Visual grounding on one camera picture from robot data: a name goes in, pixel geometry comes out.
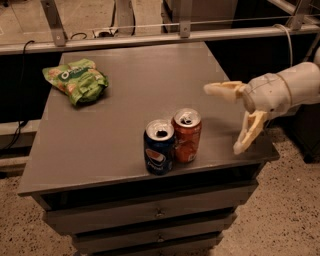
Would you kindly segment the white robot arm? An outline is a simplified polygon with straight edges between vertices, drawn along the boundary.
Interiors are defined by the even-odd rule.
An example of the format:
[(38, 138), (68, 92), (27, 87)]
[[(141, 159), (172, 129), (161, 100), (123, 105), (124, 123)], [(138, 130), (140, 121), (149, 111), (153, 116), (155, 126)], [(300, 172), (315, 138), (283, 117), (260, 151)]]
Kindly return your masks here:
[(242, 129), (233, 146), (239, 155), (263, 130), (264, 123), (283, 116), (296, 106), (320, 102), (319, 62), (302, 62), (278, 73), (266, 73), (250, 80), (210, 83), (203, 87), (213, 95), (235, 103), (243, 100), (246, 109)]

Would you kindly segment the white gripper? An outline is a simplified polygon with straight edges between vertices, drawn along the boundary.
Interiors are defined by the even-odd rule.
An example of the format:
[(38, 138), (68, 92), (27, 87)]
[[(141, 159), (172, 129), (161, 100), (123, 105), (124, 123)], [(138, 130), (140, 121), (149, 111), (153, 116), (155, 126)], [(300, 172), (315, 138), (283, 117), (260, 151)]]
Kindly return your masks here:
[(267, 73), (252, 79), (248, 84), (228, 81), (206, 84), (207, 95), (235, 103), (243, 96), (246, 112), (242, 129), (233, 145), (235, 155), (242, 154), (262, 132), (264, 123), (282, 116), (293, 106), (291, 81), (283, 75)]

